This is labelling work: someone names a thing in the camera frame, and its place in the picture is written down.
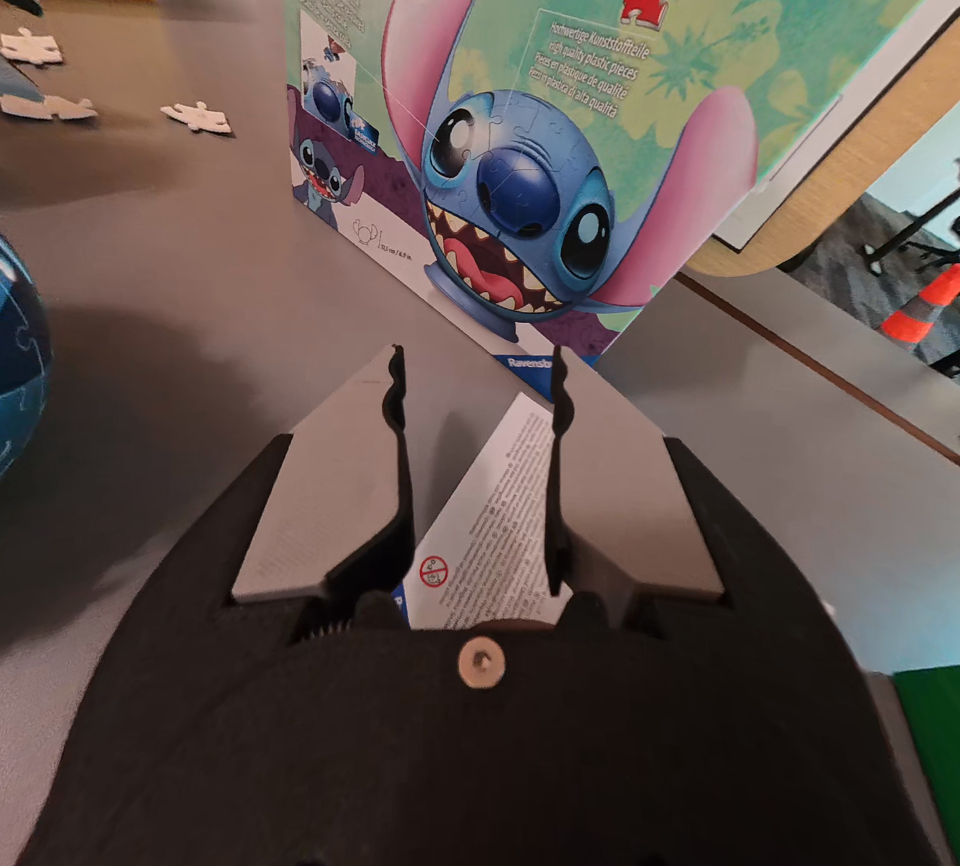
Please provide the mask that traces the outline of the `white instruction leaflet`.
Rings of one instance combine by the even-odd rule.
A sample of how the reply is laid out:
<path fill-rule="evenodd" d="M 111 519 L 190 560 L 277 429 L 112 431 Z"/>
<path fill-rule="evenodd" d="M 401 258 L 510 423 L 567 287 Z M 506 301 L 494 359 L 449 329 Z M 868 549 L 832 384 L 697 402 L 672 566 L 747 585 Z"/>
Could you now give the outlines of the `white instruction leaflet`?
<path fill-rule="evenodd" d="M 553 625 L 571 596 L 549 591 L 546 486 L 553 416 L 525 394 L 497 428 L 416 547 L 394 599 L 414 630 L 494 620 Z"/>

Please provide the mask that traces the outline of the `colourful puzzle box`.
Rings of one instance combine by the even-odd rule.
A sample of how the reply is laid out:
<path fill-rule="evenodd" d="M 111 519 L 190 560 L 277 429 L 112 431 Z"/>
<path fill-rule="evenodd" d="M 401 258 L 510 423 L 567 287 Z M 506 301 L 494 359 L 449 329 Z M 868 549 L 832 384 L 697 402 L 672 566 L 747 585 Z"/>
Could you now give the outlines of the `colourful puzzle box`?
<path fill-rule="evenodd" d="M 284 0 L 294 199 L 549 397 L 923 0 Z"/>

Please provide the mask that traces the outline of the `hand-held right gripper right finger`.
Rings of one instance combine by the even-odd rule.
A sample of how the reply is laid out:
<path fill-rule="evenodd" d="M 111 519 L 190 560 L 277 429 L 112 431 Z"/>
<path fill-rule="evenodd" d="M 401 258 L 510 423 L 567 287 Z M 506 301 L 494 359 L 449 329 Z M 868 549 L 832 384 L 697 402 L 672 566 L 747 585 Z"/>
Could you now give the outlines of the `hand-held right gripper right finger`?
<path fill-rule="evenodd" d="M 666 437 L 606 380 L 557 346 L 544 562 L 561 587 L 602 598 L 719 598 L 719 573 Z"/>

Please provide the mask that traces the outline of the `blue and white puzzle ball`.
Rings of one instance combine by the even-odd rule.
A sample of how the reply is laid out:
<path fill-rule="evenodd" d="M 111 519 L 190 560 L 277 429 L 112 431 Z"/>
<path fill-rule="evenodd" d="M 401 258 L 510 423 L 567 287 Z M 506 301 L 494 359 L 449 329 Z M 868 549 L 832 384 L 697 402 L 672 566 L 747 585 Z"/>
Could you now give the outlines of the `blue and white puzzle ball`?
<path fill-rule="evenodd" d="M 50 329 L 37 286 L 1 238 L 1 474 L 28 445 L 44 411 L 53 364 Z"/>

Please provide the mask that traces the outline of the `green plastic bin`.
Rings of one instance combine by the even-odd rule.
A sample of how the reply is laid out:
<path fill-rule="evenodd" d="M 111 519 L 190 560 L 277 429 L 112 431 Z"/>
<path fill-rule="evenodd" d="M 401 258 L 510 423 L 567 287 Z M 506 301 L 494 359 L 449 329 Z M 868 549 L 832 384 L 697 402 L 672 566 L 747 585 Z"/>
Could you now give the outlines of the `green plastic bin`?
<path fill-rule="evenodd" d="M 942 826 L 959 859 L 959 666 L 898 672 L 894 687 Z"/>

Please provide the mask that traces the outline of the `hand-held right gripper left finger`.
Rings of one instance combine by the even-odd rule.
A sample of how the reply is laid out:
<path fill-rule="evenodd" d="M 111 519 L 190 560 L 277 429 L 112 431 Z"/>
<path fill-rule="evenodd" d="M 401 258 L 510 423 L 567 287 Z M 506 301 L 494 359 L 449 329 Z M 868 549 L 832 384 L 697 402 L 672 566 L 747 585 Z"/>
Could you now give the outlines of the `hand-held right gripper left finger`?
<path fill-rule="evenodd" d="M 301 420 L 234 581 L 239 603 L 391 594 L 416 547 L 402 346 L 382 349 Z"/>

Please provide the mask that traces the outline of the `orange traffic cone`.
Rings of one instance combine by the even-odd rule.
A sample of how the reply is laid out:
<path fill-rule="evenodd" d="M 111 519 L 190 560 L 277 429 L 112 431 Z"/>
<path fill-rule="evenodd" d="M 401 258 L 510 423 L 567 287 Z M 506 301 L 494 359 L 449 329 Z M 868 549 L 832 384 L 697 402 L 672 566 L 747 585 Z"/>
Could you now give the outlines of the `orange traffic cone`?
<path fill-rule="evenodd" d="M 887 317 L 877 331 L 894 344 L 914 353 L 933 329 L 943 310 L 958 297 L 959 270 L 958 263 L 951 265 Z"/>

